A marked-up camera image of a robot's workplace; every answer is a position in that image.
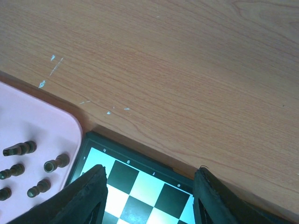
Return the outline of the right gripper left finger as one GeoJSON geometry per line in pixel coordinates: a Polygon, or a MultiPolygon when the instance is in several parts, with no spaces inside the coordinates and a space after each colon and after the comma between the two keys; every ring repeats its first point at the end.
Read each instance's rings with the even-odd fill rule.
{"type": "Polygon", "coordinates": [[[105,167],[97,164],[50,199],[11,221],[13,224],[100,224],[107,201],[105,167]]]}

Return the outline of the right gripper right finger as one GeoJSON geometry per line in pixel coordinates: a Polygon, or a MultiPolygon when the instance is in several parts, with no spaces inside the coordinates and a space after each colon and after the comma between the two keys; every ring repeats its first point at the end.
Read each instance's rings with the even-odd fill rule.
{"type": "Polygon", "coordinates": [[[193,211],[197,224],[288,224],[290,221],[238,197],[205,166],[195,173],[193,211]]]}

